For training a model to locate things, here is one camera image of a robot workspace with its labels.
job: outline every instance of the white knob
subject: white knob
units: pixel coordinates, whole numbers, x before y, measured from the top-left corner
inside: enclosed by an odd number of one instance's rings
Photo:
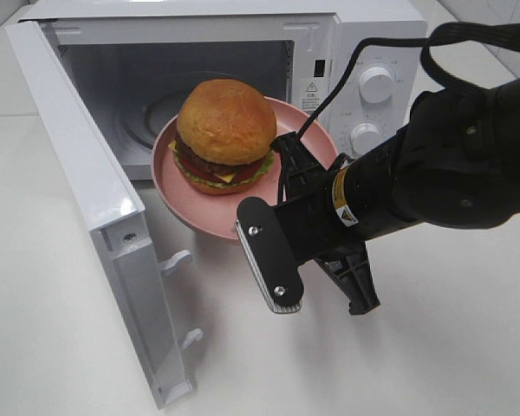
[[[385,141],[379,127],[373,123],[361,123],[350,132],[353,155],[359,157]]]
[[[394,76],[387,68],[371,67],[361,74],[358,83],[362,98],[376,104],[393,93]]]

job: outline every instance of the beef patty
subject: beef patty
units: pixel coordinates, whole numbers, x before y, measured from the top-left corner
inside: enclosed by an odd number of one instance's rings
[[[198,156],[188,145],[183,142],[179,132],[175,133],[175,142],[177,143],[178,152],[182,153],[193,165],[206,173],[216,173],[218,175],[227,175],[229,173],[237,172],[248,165],[229,166],[221,165],[219,163],[209,162]]]

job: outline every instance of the bottom bun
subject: bottom bun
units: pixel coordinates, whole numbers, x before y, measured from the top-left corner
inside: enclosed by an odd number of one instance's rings
[[[228,195],[230,193],[239,193],[249,190],[262,176],[259,176],[255,180],[247,182],[246,184],[235,185],[227,188],[218,188],[216,186],[209,186],[204,182],[198,182],[188,178],[185,179],[187,179],[189,185],[191,185],[194,189],[196,189],[199,192],[206,193],[208,195]]]

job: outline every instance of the yellow label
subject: yellow label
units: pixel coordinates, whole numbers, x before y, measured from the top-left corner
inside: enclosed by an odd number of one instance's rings
[[[347,227],[352,227],[358,224],[358,219],[354,216],[350,206],[347,204],[345,198],[345,175],[347,174],[348,167],[341,169],[333,180],[333,187],[331,189],[331,196],[333,198],[333,207],[335,213],[341,222]]]
[[[333,180],[333,207],[337,210],[347,204],[345,199],[345,175],[347,174],[348,167],[341,169]]]

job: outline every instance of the top bun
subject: top bun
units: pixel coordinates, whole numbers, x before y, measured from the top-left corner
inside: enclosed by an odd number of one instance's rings
[[[276,137],[276,116],[253,87],[235,80],[200,83],[177,118],[181,139],[202,159],[229,166],[261,159]]]

